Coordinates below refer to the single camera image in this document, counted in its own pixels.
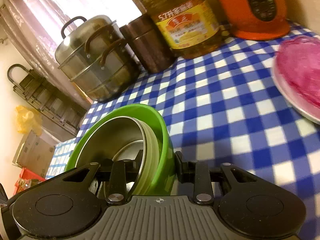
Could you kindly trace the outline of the cream plastic bowl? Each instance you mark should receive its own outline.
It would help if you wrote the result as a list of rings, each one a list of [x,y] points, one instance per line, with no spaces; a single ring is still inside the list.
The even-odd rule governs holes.
[[[145,122],[138,120],[146,138],[146,160],[142,168],[142,174],[136,180],[133,195],[145,195],[151,189],[151,182],[156,174],[160,160],[159,144],[155,133]]]

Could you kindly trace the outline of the stainless steel bowl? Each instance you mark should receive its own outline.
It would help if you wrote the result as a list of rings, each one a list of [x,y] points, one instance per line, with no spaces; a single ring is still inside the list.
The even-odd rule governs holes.
[[[138,159],[138,176],[128,189],[129,194],[144,194],[149,182],[150,133],[145,122],[129,116],[118,116],[99,126],[82,146],[76,167],[88,163],[102,163],[108,159],[113,162],[120,160],[135,160],[139,151],[142,157]]]

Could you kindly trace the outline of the green plastic bowl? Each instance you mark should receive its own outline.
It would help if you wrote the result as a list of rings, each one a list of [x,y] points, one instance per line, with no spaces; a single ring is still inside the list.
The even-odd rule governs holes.
[[[153,130],[159,145],[159,164],[154,178],[148,188],[147,195],[169,196],[174,184],[174,149],[163,117],[153,107],[143,104],[131,104],[120,107],[108,113],[97,121],[76,144],[70,155],[65,171],[76,167],[80,151],[88,141],[89,136],[108,120],[118,116],[129,116],[145,122]]]

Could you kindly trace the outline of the red box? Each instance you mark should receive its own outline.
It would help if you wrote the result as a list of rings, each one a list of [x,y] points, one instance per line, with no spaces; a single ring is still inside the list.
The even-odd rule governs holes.
[[[35,174],[31,170],[27,168],[22,168],[19,178],[15,183],[14,194],[29,189],[30,187],[35,186],[45,180],[45,178],[42,178],[41,176]]]

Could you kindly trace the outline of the cardboard box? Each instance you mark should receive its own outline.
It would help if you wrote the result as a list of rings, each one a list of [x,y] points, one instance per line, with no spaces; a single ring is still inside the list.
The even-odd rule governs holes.
[[[45,178],[56,144],[57,141],[45,131],[40,136],[30,131],[23,136],[13,157],[12,164],[20,168],[27,168]]]

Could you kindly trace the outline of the light blue patterned cloth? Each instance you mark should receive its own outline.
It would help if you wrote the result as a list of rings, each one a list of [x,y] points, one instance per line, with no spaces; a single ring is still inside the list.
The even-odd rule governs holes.
[[[46,179],[53,178],[54,176],[57,176],[65,171],[75,146],[75,138],[61,142],[55,146],[54,155],[45,177]]]

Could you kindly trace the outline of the blue white checkered tablecloth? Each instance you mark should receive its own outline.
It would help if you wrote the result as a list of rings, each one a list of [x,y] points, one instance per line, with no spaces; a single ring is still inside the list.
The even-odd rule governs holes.
[[[281,39],[228,36],[219,50],[178,59],[162,73],[143,73],[121,96],[93,103],[75,137],[132,103],[163,116],[174,149],[210,166],[233,163],[303,200],[302,239],[319,239],[319,127],[285,101],[271,77]]]

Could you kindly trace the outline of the dark folding rack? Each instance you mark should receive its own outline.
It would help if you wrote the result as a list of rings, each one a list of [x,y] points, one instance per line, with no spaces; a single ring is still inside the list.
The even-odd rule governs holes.
[[[60,141],[74,138],[86,110],[63,94],[46,78],[21,64],[7,70],[13,91],[41,115],[42,126]]]

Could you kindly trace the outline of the yellow plastic bag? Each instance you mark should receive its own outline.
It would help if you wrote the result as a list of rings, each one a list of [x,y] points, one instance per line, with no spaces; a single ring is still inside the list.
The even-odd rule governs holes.
[[[33,131],[37,136],[42,134],[42,118],[37,110],[19,105],[15,112],[18,133],[28,134]]]

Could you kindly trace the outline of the brown metal canister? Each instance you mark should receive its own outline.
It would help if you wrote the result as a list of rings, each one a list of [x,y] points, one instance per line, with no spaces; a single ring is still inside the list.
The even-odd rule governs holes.
[[[148,14],[120,27],[120,32],[148,73],[162,72],[176,61],[175,55]]]

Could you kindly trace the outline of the stainless steel steamer pot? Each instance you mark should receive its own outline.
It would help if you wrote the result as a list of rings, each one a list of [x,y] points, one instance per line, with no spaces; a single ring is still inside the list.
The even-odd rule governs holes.
[[[140,66],[116,23],[105,15],[77,16],[61,28],[55,59],[69,80],[90,99],[116,98],[140,75]]]

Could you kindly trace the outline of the white ceramic plate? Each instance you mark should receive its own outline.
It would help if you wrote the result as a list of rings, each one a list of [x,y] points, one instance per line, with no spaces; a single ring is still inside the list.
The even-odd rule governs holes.
[[[285,100],[289,102],[292,107],[302,116],[319,125],[319,108],[306,101],[300,94],[298,94],[288,85],[288,83],[278,70],[276,57],[274,58],[272,63],[271,76],[275,86],[280,91]]]

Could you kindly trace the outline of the large cooking oil bottle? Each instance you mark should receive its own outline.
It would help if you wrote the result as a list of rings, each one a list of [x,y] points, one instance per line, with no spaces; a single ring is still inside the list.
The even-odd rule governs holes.
[[[207,0],[139,0],[176,56],[194,59],[222,43],[220,25]]]

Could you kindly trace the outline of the red electric pressure cooker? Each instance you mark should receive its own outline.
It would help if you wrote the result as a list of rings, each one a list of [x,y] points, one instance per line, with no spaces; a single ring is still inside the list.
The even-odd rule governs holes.
[[[265,41],[290,31],[285,0],[218,0],[235,37]]]

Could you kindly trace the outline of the pink sheer curtain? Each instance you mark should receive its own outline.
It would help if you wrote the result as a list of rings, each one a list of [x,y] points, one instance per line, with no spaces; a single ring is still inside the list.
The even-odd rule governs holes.
[[[1,0],[1,27],[10,42],[31,68],[85,109],[91,103],[54,57],[61,28],[75,16],[106,15],[121,27],[141,14],[133,0]]]

